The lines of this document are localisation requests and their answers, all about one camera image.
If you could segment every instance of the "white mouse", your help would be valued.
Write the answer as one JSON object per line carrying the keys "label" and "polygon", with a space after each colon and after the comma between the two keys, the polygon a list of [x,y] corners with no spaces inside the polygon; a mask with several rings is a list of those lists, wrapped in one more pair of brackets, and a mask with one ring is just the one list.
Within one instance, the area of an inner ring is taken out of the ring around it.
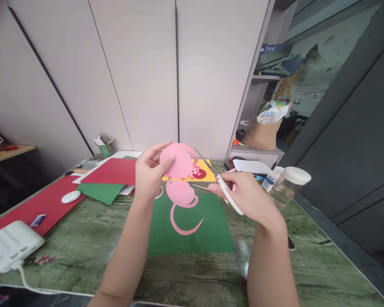
{"label": "white mouse", "polygon": [[81,196],[81,192],[80,191],[72,191],[68,194],[65,194],[63,196],[63,198],[61,198],[61,202],[62,203],[70,203],[72,201],[75,201],[76,199],[78,199],[79,197]]}

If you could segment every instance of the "left hand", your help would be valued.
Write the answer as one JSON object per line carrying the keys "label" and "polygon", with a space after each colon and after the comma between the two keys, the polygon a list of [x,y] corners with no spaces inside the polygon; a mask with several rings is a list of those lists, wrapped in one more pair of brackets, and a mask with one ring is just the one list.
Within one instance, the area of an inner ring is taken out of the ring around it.
{"label": "left hand", "polygon": [[172,144],[172,141],[150,147],[138,158],[135,164],[135,198],[153,201],[162,185],[162,176],[174,163],[176,156],[170,156],[159,163],[162,150]]}

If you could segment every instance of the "red cardstock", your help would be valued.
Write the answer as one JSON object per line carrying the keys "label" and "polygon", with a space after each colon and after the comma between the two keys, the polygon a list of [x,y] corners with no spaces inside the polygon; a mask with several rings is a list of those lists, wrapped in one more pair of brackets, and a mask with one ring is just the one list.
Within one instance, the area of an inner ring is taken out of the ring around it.
{"label": "red cardstock", "polygon": [[83,178],[81,183],[135,185],[136,162],[136,159],[110,158],[91,174]]}
{"label": "red cardstock", "polygon": [[0,218],[0,229],[21,220],[30,226],[38,215],[46,214],[46,217],[37,227],[32,228],[40,236],[48,232],[62,217],[70,211],[85,195],[68,204],[63,204],[61,198],[77,189],[73,181],[77,176],[67,176],[56,181],[42,192],[18,206],[13,211]]}

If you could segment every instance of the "fingernail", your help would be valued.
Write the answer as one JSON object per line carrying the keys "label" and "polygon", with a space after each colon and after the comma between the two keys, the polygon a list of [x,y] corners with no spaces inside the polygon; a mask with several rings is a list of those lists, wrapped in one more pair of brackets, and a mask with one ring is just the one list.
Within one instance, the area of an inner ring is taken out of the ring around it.
{"label": "fingernail", "polygon": [[208,189],[209,189],[209,191],[215,193],[216,190],[217,190],[218,188],[217,188],[217,185],[216,185],[216,184],[211,183],[211,184],[208,186]]}

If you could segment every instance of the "green cardstock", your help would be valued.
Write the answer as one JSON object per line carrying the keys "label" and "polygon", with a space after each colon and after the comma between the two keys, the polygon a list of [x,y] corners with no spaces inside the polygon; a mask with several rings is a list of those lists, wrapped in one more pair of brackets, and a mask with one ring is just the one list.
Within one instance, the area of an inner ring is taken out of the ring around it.
{"label": "green cardstock", "polygon": [[173,202],[167,194],[154,202],[148,257],[170,254],[210,254],[236,252],[229,226],[219,198],[212,193],[197,194],[199,202],[193,208],[176,206],[174,220],[182,230],[194,228],[191,235],[178,234],[172,227],[170,213]]}
{"label": "green cardstock", "polygon": [[77,190],[82,194],[110,205],[124,186],[105,183],[80,183]]}

